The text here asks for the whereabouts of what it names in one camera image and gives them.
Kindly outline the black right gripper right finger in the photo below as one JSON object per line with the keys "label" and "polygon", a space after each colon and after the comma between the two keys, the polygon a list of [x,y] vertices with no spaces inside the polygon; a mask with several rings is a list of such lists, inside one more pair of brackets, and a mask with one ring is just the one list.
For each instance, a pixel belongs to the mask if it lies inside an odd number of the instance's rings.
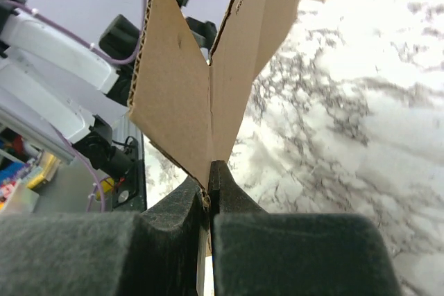
{"label": "black right gripper right finger", "polygon": [[208,182],[217,295],[400,295],[381,234],[357,214],[270,214],[223,161]]}

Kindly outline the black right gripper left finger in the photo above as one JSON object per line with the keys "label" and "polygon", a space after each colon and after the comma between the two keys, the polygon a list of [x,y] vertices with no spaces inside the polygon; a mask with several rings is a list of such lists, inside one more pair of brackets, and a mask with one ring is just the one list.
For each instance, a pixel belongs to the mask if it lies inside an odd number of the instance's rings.
{"label": "black right gripper left finger", "polygon": [[185,180],[143,213],[1,219],[2,295],[202,295],[205,214]]}

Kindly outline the brown cardboard box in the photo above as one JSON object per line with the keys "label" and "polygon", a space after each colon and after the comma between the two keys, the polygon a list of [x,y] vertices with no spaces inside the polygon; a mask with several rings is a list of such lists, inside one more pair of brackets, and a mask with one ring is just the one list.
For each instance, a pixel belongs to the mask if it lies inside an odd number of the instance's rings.
{"label": "brown cardboard box", "polygon": [[130,120],[194,178],[210,207],[213,161],[228,161],[254,79],[285,40],[299,0],[230,0],[204,57],[176,0],[148,0]]}

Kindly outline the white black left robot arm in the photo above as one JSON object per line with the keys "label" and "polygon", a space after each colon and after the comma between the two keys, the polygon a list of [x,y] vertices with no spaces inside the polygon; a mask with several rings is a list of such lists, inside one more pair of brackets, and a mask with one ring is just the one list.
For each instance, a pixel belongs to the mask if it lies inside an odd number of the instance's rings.
{"label": "white black left robot arm", "polygon": [[126,105],[139,41],[123,15],[88,44],[26,0],[1,0],[1,90],[27,109],[15,129],[66,163],[81,155],[111,177],[127,176],[137,159],[112,143],[103,113]]}

